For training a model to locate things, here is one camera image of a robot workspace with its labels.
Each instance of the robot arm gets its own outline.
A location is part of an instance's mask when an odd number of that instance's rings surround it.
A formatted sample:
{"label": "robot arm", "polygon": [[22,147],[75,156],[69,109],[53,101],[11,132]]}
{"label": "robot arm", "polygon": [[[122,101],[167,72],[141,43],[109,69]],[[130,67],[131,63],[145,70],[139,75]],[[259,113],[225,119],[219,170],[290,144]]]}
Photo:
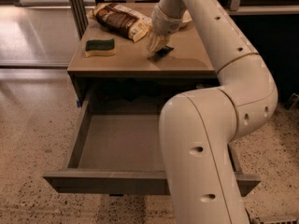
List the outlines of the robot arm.
{"label": "robot arm", "polygon": [[278,92],[258,51],[217,0],[161,0],[153,35],[178,30],[186,8],[220,86],[170,99],[160,117],[160,143],[180,224],[249,223],[227,144],[264,125]]}

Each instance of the green scouring pad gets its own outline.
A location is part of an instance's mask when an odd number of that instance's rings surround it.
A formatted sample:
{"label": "green scouring pad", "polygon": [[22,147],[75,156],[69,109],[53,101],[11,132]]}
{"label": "green scouring pad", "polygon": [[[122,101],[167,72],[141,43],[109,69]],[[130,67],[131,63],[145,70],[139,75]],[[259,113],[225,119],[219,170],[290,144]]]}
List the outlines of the green scouring pad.
{"label": "green scouring pad", "polygon": [[85,55],[90,56],[113,56],[116,54],[114,39],[89,40],[86,42]]}

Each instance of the terrazzo floor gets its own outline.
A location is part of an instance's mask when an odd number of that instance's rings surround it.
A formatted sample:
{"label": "terrazzo floor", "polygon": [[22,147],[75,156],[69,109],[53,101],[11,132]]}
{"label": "terrazzo floor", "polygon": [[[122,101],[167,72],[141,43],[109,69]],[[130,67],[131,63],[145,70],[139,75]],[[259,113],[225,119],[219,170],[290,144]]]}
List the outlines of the terrazzo floor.
{"label": "terrazzo floor", "polygon": [[[70,10],[0,15],[0,63],[69,63],[78,45]],[[43,179],[62,167],[80,111],[65,70],[0,69],[0,101],[0,224],[176,223],[168,196],[58,194]],[[244,198],[250,216],[299,214],[299,109],[278,105],[234,145],[243,172],[262,178]]]}

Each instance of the open drawer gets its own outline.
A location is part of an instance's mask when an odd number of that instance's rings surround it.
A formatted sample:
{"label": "open drawer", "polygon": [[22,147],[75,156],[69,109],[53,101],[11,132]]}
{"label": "open drawer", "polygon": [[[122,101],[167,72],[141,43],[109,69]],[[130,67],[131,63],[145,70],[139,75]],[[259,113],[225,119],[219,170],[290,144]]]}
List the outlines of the open drawer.
{"label": "open drawer", "polygon": [[[159,148],[159,115],[169,93],[135,99],[104,97],[89,89],[60,171],[44,178],[64,193],[168,195]],[[231,152],[243,196],[259,182],[243,175]]]}

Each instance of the snack bag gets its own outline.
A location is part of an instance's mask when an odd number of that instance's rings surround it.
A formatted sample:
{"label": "snack bag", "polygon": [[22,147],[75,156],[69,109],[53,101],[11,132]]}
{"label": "snack bag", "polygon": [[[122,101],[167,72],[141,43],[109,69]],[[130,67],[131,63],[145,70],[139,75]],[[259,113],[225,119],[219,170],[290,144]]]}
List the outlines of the snack bag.
{"label": "snack bag", "polygon": [[147,34],[151,23],[147,16],[117,3],[98,4],[87,17],[134,42]]}

